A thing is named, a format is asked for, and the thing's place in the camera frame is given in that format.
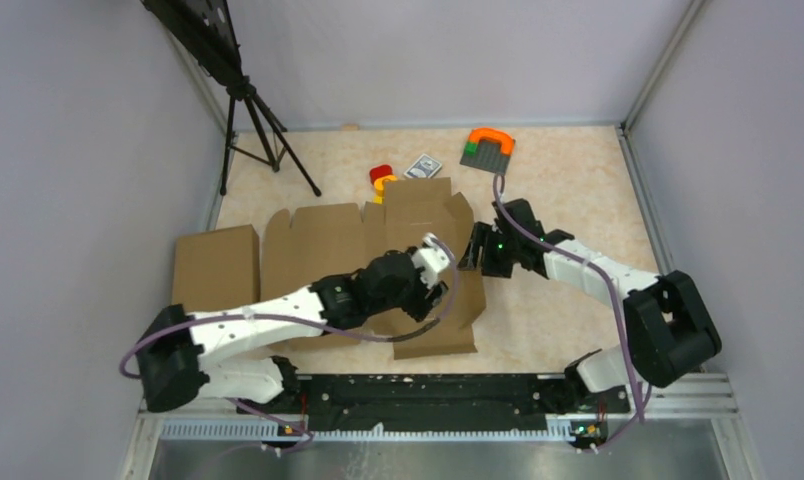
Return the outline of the large cardboard box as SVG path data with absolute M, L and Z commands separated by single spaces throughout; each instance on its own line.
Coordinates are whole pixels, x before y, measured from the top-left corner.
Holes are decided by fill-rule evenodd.
M 382 203 L 329 204 L 282 209 L 269 220 L 261 243 L 260 298 L 282 297 L 317 280 L 367 270 L 377 282 L 387 272 L 389 251 L 419 247 L 434 234 L 456 258 L 468 246 L 473 209 L 449 178 L 391 183 Z M 441 322 L 423 335 L 396 343 L 397 360 L 473 353 L 473 324 L 486 308 L 482 275 L 462 271 L 440 275 L 455 300 Z

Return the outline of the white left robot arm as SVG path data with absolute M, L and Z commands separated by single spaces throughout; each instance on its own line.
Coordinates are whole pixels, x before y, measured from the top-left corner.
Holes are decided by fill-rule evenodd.
M 297 404 L 292 365 L 240 355 L 283 341 L 336 335 L 401 343 L 435 328 L 455 294 L 442 280 L 459 275 L 449 247 L 428 233 L 420 245 L 391 250 L 351 273 L 329 275 L 291 293 L 232 309 L 163 308 L 122 358 L 120 373 L 138 380 L 148 411 L 176 410 L 197 398 L 249 400 L 286 413 Z

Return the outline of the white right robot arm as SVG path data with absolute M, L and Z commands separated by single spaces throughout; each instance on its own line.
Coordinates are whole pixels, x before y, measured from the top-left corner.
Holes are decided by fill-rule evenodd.
M 615 387 L 667 387 L 721 352 L 720 335 L 688 274 L 639 270 L 566 231 L 545 231 L 525 199 L 493 207 L 493 223 L 474 224 L 460 269 L 509 278 L 520 266 L 581 290 L 615 315 L 618 345 L 565 368 L 563 405 L 590 412 Z

